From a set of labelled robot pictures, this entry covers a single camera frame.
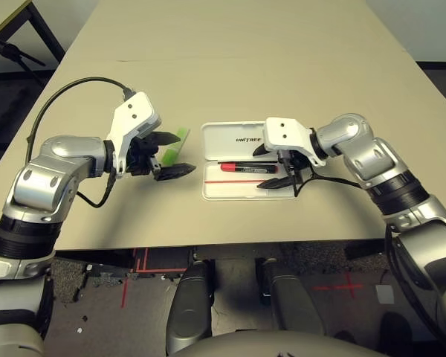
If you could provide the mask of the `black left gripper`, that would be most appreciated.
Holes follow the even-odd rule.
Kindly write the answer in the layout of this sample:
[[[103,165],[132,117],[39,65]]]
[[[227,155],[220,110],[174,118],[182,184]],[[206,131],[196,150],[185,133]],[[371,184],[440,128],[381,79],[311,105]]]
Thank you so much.
[[[158,146],[167,146],[181,139],[171,132],[152,132],[145,138],[134,137],[126,155],[126,172],[132,176],[147,176],[153,174],[156,181],[179,179],[196,169],[188,163],[173,164],[161,167],[155,157]]]

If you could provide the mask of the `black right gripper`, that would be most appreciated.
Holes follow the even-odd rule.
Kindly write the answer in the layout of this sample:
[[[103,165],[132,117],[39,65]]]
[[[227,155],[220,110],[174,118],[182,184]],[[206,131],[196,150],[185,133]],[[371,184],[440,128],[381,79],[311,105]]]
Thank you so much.
[[[259,145],[252,156],[267,155],[264,144]],[[277,190],[285,187],[293,187],[294,179],[301,179],[302,172],[311,166],[309,159],[296,150],[278,150],[278,161],[283,166],[287,176],[283,178],[271,178],[258,184],[257,187],[266,190]]]

